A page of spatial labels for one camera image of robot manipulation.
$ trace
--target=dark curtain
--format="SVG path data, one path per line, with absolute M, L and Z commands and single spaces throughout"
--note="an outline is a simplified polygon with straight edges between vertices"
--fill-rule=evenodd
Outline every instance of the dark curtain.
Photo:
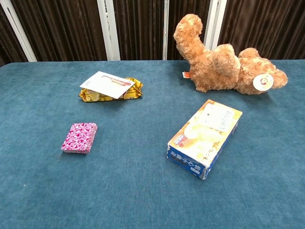
M 305 0 L 230 0 L 219 44 L 255 47 L 268 59 L 305 59 Z
M 11 0 L 38 61 L 106 60 L 96 0 Z
M 206 22 L 209 14 L 210 0 L 172 0 L 169 5 L 169 19 L 168 19 L 168 43 L 167 43 L 167 59 L 168 60 L 182 60 L 182 56 L 176 49 L 176 41 L 173 38 L 176 26 L 181 18 L 188 14 L 197 14 L 203 23 L 203 30 L 201 34 L 201 41 L 204 40 L 204 32 Z
M 121 60 L 161 60 L 164 0 L 113 0 Z
M 11 62 L 27 62 L 22 47 L 0 6 L 0 67 Z

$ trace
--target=teddy bear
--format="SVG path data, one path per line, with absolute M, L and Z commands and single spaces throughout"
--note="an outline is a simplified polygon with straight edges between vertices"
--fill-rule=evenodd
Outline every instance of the teddy bear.
M 173 35 L 179 53 L 190 64 L 190 78 L 197 91 L 235 89 L 242 94 L 262 94 L 287 84 L 286 74 L 255 48 L 241 51 L 238 57 L 231 44 L 206 49 L 199 37 L 202 28 L 197 15 L 186 14 Z

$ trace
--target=gold foil package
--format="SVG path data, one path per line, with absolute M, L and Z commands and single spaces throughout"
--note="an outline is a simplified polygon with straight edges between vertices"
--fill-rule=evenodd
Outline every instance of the gold foil package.
M 81 90 L 79 97 L 87 103 L 139 98 L 142 95 L 141 88 L 143 87 L 143 84 L 134 78 L 126 79 L 133 81 L 134 85 L 118 99 L 85 88 Z

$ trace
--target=pink box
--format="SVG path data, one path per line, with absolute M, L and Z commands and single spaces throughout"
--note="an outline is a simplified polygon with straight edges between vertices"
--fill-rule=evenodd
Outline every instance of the pink box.
M 66 153 L 88 154 L 97 130 L 95 123 L 74 123 L 61 150 Z

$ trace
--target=snack package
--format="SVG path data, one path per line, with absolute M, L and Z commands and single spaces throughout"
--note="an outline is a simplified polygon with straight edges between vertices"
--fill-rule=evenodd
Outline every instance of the snack package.
M 135 84 L 128 89 L 119 99 L 112 98 L 110 96 L 89 90 L 83 88 L 79 94 L 79 97 L 84 102 L 102 102 L 102 101 L 112 101 L 112 100 L 122 100 L 122 99 L 137 99 L 142 95 L 141 88 L 143 87 L 143 84 L 134 79 L 134 78 L 126 78 L 128 80 L 131 80 L 135 82 Z
M 206 179 L 241 115 L 241 111 L 206 101 L 168 142 L 167 159 Z
M 61 146 L 65 153 L 88 154 L 97 130 L 95 123 L 74 123 Z

